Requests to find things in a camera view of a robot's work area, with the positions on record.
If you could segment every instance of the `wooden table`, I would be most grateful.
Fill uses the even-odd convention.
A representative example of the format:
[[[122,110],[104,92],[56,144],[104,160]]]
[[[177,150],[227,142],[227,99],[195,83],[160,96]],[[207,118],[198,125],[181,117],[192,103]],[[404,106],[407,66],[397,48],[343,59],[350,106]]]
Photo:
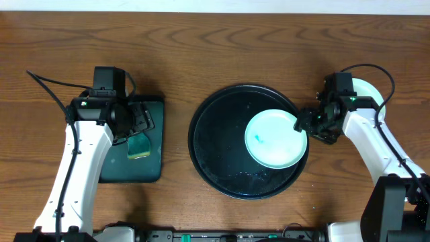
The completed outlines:
[[[65,119],[25,70],[91,85],[96,65],[126,69],[138,93],[164,93],[163,170],[153,184],[100,184],[94,229],[118,220],[176,230],[277,230],[360,219],[373,183],[341,137],[310,139],[299,179],[270,199],[242,201],[212,189],[189,158],[196,108],[216,90],[258,83],[299,108],[315,104],[323,77],[357,63],[396,79],[387,123],[405,151],[430,171],[430,18],[368,15],[182,13],[0,13],[0,241],[31,231],[51,191]],[[386,96],[375,69],[354,70]],[[50,85],[65,103],[78,89]]]

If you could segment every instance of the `green sponge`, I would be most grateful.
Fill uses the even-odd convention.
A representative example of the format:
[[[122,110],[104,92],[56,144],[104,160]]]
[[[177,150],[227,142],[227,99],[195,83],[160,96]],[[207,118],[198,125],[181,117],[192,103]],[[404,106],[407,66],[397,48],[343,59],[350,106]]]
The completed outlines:
[[[141,132],[135,136],[131,136],[128,139],[128,159],[137,159],[141,157],[149,156],[151,153],[151,142],[148,137]]]

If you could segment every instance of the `black cable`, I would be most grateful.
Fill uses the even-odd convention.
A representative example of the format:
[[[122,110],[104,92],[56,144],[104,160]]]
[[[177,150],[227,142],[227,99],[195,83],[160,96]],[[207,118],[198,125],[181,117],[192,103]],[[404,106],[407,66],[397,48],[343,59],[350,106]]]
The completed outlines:
[[[88,97],[90,91],[91,89],[86,89],[82,91],[81,94],[79,94],[79,97]]]
[[[134,82],[132,76],[128,72],[126,72],[126,75],[133,85],[133,91],[127,96],[127,98],[130,99],[130,98],[134,97],[134,95],[136,95],[136,82]]]
[[[39,78],[40,80],[43,80],[43,81],[47,81],[47,82],[50,82],[50,83],[55,83],[55,84],[59,84],[59,85],[65,85],[65,86],[67,86],[67,87],[79,87],[79,88],[85,88],[85,89],[91,89],[91,87],[88,87],[88,86],[84,86],[84,85],[77,85],[77,84],[71,84],[71,83],[63,83],[63,82],[61,82],[61,81],[55,81],[55,80],[52,80],[52,79],[48,79],[48,78],[46,78],[46,77],[41,77],[41,76],[39,76],[39,75],[36,75],[36,74],[34,74],[34,73],[32,73],[35,77],[37,77],[37,78]]]
[[[55,96],[55,94],[40,80],[39,76],[33,74],[31,71],[27,70],[27,74],[29,74],[37,83],[39,83],[40,86],[45,89],[45,91],[53,98],[53,100],[58,104],[58,106],[61,108],[61,110],[64,112],[64,115],[66,116],[67,122],[69,123],[72,133],[73,133],[73,140],[75,143],[75,147],[73,148],[73,154],[72,154],[72,160],[69,165],[69,169],[67,170],[66,177],[64,179],[64,184],[62,185],[60,197],[58,199],[58,205],[56,208],[56,216],[55,216],[55,239],[56,242],[61,241],[61,217],[62,217],[62,204],[64,202],[64,196],[66,195],[67,186],[69,184],[70,176],[72,174],[73,166],[76,161],[76,156],[78,155],[79,150],[79,142],[78,142],[78,136],[75,128],[75,124],[72,121],[71,117],[69,116],[69,113],[67,112],[64,105],[61,103],[61,101]]]
[[[391,74],[384,68],[378,66],[378,65],[374,65],[374,64],[358,64],[358,65],[353,65],[350,67],[347,67],[345,69],[343,69],[341,72],[344,71],[348,71],[352,68],[356,68],[356,67],[374,67],[377,68],[379,70],[381,70],[382,72],[384,72],[388,78],[391,81],[391,92],[390,95],[388,95],[388,97],[382,102],[382,104],[379,106],[378,110],[376,110],[375,113],[375,126],[378,129],[379,133],[381,134],[381,137],[384,139],[385,143],[388,145],[388,147],[390,148],[390,150],[393,152],[394,156],[396,156],[396,158],[398,159],[398,161],[400,162],[400,164],[404,167],[404,169],[409,173],[409,175],[411,175],[412,179],[414,180],[414,182],[418,185],[419,189],[421,190],[424,198],[426,199],[427,203],[430,204],[430,196],[427,193],[427,190],[425,189],[424,185],[419,181],[418,177],[415,175],[415,173],[412,171],[412,169],[406,164],[406,159],[402,158],[400,156],[400,154],[397,152],[397,150],[392,146],[391,142],[388,140],[387,136],[385,135],[385,133],[382,131],[381,128],[381,124],[379,122],[378,116],[379,113],[381,112],[381,109],[388,103],[388,101],[390,101],[390,98],[393,96],[394,94],[394,90],[396,88],[396,85],[394,83],[394,78],[391,76]]]
[[[306,236],[307,236],[310,240],[312,240],[312,236],[310,236],[310,235],[308,234],[308,232],[306,232],[306,231],[304,230],[303,226],[302,226],[300,223],[290,223],[289,225],[287,225],[287,226],[284,228],[284,230],[282,231],[282,237],[285,237],[285,233],[288,231],[288,227],[290,227],[291,225],[297,225],[297,226],[299,226],[299,227],[303,230],[303,232],[306,234]]]

